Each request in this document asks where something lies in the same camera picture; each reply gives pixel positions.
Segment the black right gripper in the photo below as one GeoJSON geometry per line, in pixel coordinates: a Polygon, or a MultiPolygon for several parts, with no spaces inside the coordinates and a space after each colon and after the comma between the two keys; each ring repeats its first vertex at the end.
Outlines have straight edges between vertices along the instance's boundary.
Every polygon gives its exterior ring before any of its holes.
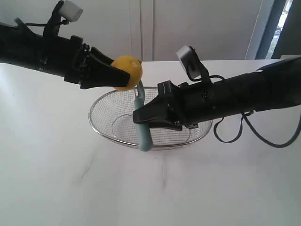
{"type": "Polygon", "coordinates": [[[184,82],[180,86],[171,81],[158,84],[158,95],[148,104],[139,107],[133,112],[134,123],[147,123],[151,129],[169,129],[182,131],[185,126],[188,129],[198,128],[198,123],[189,123],[183,110],[183,97],[180,93],[184,82]]]}

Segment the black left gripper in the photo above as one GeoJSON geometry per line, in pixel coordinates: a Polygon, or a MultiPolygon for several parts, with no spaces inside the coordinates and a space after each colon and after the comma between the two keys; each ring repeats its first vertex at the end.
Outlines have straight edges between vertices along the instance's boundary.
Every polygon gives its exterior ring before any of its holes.
{"type": "Polygon", "coordinates": [[[80,85],[81,89],[97,87],[126,87],[130,74],[111,66],[113,59],[97,48],[85,44],[83,38],[70,38],[71,62],[64,81],[80,85]]]}

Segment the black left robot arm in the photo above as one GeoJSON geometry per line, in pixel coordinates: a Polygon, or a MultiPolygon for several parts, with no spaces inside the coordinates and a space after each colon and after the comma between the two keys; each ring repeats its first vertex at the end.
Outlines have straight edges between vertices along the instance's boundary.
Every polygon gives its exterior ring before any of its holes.
{"type": "Polygon", "coordinates": [[[113,60],[79,36],[41,36],[20,24],[0,25],[0,61],[63,77],[81,89],[126,87],[129,73],[111,66],[113,60]]]}

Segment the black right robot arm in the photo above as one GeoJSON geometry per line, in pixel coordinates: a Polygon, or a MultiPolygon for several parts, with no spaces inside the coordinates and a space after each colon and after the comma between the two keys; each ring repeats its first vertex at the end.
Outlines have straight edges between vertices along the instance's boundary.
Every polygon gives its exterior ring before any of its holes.
{"type": "Polygon", "coordinates": [[[301,103],[301,59],[286,59],[217,82],[158,84],[158,95],[132,114],[135,124],[180,131],[199,122],[301,103]]]}

